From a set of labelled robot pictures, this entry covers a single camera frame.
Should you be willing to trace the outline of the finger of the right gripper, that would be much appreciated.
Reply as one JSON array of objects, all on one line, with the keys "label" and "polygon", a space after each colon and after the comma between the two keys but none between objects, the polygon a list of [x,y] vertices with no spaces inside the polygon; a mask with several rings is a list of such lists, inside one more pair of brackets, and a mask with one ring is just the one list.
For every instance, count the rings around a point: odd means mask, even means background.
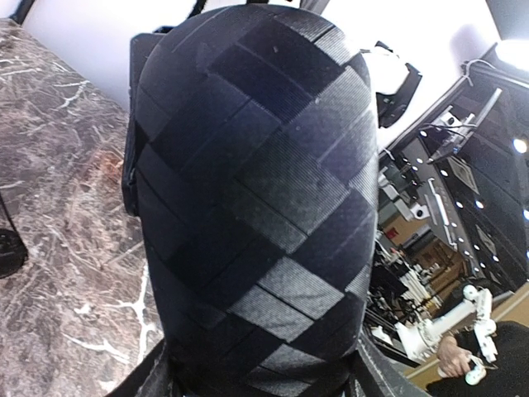
[{"label": "finger of the right gripper", "polygon": [[122,166],[122,198],[125,211],[129,215],[138,214],[138,196],[136,186],[136,122],[135,105],[141,72],[153,49],[164,37],[164,33],[141,33],[130,42],[129,59],[129,120],[126,132],[125,150]]}]

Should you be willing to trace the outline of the background person hand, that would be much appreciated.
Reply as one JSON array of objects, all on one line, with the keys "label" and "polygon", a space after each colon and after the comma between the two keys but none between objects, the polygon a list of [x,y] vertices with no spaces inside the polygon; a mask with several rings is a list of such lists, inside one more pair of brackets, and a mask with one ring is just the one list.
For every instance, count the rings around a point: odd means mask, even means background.
[{"label": "background person hand", "polygon": [[472,356],[479,352],[479,344],[473,331],[447,334],[437,349],[438,369],[444,380],[465,376],[475,368]]}]

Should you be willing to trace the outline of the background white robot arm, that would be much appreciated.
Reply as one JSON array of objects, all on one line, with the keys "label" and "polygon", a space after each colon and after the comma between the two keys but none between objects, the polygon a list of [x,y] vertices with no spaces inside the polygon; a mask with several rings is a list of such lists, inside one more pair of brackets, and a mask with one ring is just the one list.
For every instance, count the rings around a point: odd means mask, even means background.
[{"label": "background white robot arm", "polygon": [[[491,317],[493,297],[488,289],[466,285],[463,299],[451,311],[434,320],[425,319],[412,327],[401,323],[395,329],[409,358],[421,359],[433,352],[441,336],[466,320],[470,315],[472,336],[477,341],[478,355],[468,356],[470,371],[464,377],[465,388],[476,390],[487,378],[488,365],[497,360],[498,350],[492,335],[497,324]],[[331,396],[424,396],[416,386],[407,383],[375,350],[364,334],[359,350],[350,359],[346,381]],[[179,383],[171,366],[165,345],[157,345],[151,358],[145,359],[114,391],[111,396],[189,396]]]}]

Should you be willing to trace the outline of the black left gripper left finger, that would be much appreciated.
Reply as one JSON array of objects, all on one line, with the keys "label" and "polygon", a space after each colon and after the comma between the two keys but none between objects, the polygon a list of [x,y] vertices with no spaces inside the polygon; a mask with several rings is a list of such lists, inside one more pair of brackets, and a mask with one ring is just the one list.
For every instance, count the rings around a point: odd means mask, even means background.
[{"label": "black left gripper left finger", "polygon": [[107,397],[181,396],[164,342],[159,342],[132,373]]}]

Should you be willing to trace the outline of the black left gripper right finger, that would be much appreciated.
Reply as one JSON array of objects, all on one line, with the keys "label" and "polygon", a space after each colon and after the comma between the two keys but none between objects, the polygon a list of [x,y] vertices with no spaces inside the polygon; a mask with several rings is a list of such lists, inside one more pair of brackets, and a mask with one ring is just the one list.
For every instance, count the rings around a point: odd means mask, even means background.
[{"label": "black left gripper right finger", "polygon": [[386,357],[360,332],[356,349],[348,359],[347,396],[426,397],[426,393],[397,372]]}]

